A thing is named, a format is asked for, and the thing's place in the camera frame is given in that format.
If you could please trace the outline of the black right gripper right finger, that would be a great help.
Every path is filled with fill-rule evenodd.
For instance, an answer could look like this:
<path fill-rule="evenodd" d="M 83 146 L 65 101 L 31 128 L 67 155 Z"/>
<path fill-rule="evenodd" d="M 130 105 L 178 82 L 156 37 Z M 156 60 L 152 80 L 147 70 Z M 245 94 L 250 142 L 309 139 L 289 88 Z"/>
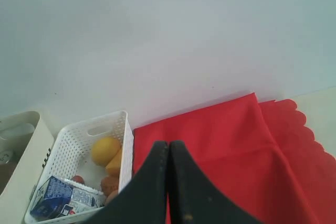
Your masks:
<path fill-rule="evenodd" d="M 260 223 L 212 184 L 182 141 L 169 145 L 169 212 L 171 223 Z"/>

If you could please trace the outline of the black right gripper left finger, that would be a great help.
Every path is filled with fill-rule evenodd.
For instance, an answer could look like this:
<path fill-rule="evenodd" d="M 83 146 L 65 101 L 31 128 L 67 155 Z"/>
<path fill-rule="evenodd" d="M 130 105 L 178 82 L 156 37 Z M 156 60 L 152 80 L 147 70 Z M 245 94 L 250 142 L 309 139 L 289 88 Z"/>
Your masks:
<path fill-rule="evenodd" d="M 169 147 L 156 141 L 130 182 L 86 223 L 165 223 Z"/>

